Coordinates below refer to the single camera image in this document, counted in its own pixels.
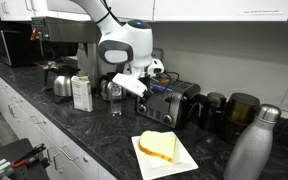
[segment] milk carton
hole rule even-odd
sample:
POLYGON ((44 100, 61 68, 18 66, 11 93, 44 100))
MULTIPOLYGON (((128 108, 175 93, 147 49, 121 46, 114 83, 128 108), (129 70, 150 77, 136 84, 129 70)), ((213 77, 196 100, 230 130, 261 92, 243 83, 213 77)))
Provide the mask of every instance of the milk carton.
POLYGON ((71 79, 75 109, 91 112, 92 94, 91 83, 87 76, 73 76, 71 79))

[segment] kitchen counter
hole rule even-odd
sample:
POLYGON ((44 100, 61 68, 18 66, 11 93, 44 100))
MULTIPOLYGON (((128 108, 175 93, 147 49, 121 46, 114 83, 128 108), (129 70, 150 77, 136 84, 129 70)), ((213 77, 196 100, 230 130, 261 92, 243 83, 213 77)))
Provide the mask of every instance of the kitchen counter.
MULTIPOLYGON (((73 102, 54 104, 41 93, 44 74, 38 66, 11 68, 0 62, 0 77, 117 179, 142 178, 131 137, 145 130, 174 131, 199 166, 161 179, 222 178, 233 146, 192 122, 173 130, 136 114, 132 98, 123 101, 122 115, 115 117, 109 112, 110 103, 96 96, 90 113, 74 109, 73 102)), ((288 179, 288 128, 274 143, 260 179, 288 179)))

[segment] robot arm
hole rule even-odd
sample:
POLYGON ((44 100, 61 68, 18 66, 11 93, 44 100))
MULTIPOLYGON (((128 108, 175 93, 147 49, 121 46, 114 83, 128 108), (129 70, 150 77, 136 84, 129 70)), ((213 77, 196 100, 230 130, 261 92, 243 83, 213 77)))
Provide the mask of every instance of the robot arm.
POLYGON ((98 54, 109 64, 127 64, 124 74, 118 74, 113 82, 142 97, 147 90, 138 78, 154 77, 164 72, 160 60, 152 59, 153 35, 150 26, 142 21, 132 20, 120 25, 101 0, 70 0, 81 6, 97 23, 102 37, 98 54))

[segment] microwave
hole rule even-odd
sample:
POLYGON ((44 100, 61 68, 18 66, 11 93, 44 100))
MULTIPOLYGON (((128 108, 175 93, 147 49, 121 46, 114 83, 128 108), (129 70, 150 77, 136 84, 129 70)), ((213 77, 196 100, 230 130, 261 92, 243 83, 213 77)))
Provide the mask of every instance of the microwave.
POLYGON ((12 67, 43 60, 39 41, 31 41, 30 36, 28 32, 0 30, 0 59, 12 67))

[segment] toaster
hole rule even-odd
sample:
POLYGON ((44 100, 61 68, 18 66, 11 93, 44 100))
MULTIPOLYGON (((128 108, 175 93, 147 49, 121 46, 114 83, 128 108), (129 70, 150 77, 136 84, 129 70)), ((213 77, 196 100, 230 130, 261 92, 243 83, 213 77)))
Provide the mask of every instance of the toaster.
POLYGON ((145 101, 137 97, 137 113, 176 129, 184 128, 190 117, 198 113, 199 85, 180 80, 169 86, 155 81, 149 85, 153 95, 145 101))

